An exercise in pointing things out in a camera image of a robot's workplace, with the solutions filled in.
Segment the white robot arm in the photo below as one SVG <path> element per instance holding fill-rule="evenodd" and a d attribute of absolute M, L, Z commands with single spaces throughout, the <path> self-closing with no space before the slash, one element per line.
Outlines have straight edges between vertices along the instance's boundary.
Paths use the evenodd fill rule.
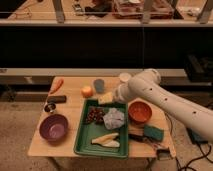
<path fill-rule="evenodd" d="M 141 98 L 172 115 L 202 138 L 213 143 L 213 110 L 179 97 L 159 86 L 156 69 L 145 69 L 98 98 L 99 104 L 128 103 Z"/>

